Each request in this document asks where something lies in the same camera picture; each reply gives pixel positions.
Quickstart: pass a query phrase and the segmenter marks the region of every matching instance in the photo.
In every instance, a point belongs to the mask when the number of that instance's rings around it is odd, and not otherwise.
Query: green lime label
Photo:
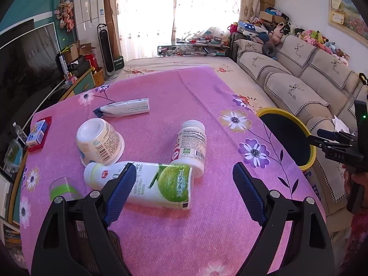
[[[157,175],[157,185],[162,196],[171,202],[188,201],[190,166],[166,166]]]

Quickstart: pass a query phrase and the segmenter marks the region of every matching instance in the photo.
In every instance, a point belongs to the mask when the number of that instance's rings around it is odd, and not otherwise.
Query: sofa
[[[320,128],[334,131],[334,116],[356,132],[354,100],[367,101],[367,86],[334,56],[292,35],[283,36],[276,60],[262,55],[259,43],[240,39],[235,45],[233,60],[277,107],[294,114],[313,135]],[[326,159],[321,149],[317,149],[313,166],[304,173],[321,200],[330,232],[351,224],[343,173],[341,164]]]

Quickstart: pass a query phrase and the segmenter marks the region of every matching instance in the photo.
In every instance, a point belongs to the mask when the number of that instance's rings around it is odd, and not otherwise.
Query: blue gripper pad
[[[240,164],[233,168],[233,180],[253,221],[261,226],[267,221],[265,204]]]
[[[134,165],[130,165],[106,202],[103,220],[107,226],[110,226],[112,222],[119,218],[130,191],[132,191],[136,177],[137,170]]]

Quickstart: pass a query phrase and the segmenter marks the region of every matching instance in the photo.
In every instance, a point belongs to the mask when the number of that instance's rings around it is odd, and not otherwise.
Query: metal screw
[[[307,197],[307,202],[309,204],[314,204],[314,199],[312,197]]]
[[[56,196],[54,198],[54,203],[59,204],[60,202],[62,202],[62,200],[63,200],[63,198],[61,196]]]
[[[272,190],[270,192],[270,195],[273,197],[273,198],[279,198],[280,197],[280,192],[279,191],[276,191],[276,190]]]
[[[92,191],[90,194],[91,198],[97,198],[98,196],[100,196],[100,192],[99,191]]]

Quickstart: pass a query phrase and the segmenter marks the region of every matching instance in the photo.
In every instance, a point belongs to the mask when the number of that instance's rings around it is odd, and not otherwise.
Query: pink tablecloth
[[[181,124],[190,119],[206,126],[205,174],[196,179],[189,211],[126,204],[110,229],[121,243],[133,276],[235,275],[257,238],[260,226],[232,180],[243,161],[251,174],[287,198],[318,198],[302,172],[262,121],[209,67],[164,71],[123,80],[74,96],[34,116],[52,116],[45,146],[29,154],[21,193],[21,236],[28,269],[38,232],[50,206],[49,185],[57,178],[76,180],[87,194],[75,143],[78,127],[109,100],[149,98],[150,113],[107,118],[126,143],[121,160],[168,163]],[[284,231],[271,270],[278,268],[290,229]]]

